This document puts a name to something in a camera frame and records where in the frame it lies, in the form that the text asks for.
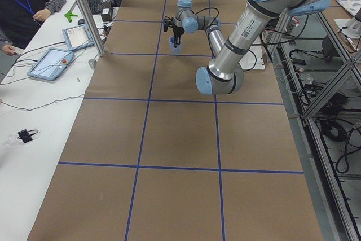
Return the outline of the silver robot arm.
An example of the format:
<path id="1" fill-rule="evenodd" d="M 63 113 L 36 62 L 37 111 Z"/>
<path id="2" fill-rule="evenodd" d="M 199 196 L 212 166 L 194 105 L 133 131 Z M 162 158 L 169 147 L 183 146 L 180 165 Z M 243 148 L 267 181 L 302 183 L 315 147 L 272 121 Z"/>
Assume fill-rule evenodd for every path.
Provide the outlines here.
<path id="1" fill-rule="evenodd" d="M 181 44 L 181 35 L 203 30 L 214 54 L 206 67 L 196 72 L 196 86 L 204 95 L 232 94 L 244 82 L 240 61 L 268 22 L 287 10 L 289 16 L 310 15 L 329 7 L 331 0 L 247 0 L 246 8 L 228 38 L 222 36 L 219 21 L 197 15 L 191 0 L 178 0 L 174 17 L 164 17 L 164 31 L 172 28 L 173 47 Z"/>

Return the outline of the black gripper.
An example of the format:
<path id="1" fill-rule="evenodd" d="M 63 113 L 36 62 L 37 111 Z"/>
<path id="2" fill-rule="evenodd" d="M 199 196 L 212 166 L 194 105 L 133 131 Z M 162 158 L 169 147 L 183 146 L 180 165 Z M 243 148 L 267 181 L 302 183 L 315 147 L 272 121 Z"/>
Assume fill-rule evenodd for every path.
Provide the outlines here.
<path id="1" fill-rule="evenodd" d="M 178 47 L 181 44 L 181 35 L 184 34 L 183 27 L 176 25 L 176 20 L 173 17 L 164 17 L 163 21 L 163 32 L 167 32 L 169 28 L 172 29 L 174 35 L 174 47 Z"/>

